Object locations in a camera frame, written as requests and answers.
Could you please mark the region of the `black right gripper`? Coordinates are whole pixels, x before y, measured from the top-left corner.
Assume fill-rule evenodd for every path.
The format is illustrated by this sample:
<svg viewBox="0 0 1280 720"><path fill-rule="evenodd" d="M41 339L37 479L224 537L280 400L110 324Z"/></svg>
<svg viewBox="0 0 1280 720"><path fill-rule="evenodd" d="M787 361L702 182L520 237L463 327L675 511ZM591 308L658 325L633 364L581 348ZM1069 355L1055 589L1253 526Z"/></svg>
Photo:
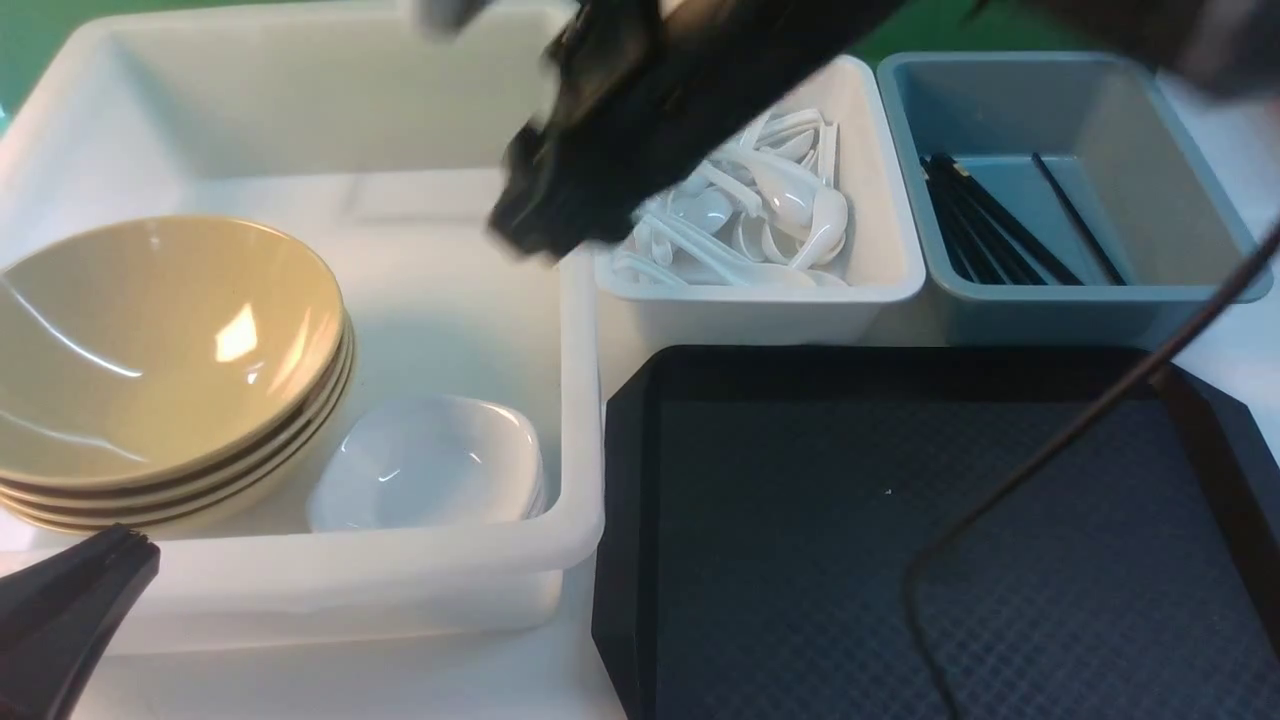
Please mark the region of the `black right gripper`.
<svg viewBox="0 0 1280 720"><path fill-rule="evenodd" d="M490 229L524 255L617 245L641 205L900 9L897 1L581 1L547 45L549 113L509 141Z"/></svg>

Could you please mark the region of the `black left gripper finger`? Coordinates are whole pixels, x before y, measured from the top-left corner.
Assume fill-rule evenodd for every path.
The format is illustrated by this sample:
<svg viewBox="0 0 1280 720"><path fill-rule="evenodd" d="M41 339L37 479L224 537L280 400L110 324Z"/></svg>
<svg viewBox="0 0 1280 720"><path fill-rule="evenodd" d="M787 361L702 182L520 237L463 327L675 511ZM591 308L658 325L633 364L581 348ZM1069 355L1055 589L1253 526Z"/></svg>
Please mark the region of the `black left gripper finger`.
<svg viewBox="0 0 1280 720"><path fill-rule="evenodd" d="M161 550L113 525L1 580L1 716L68 719L159 573Z"/></svg>

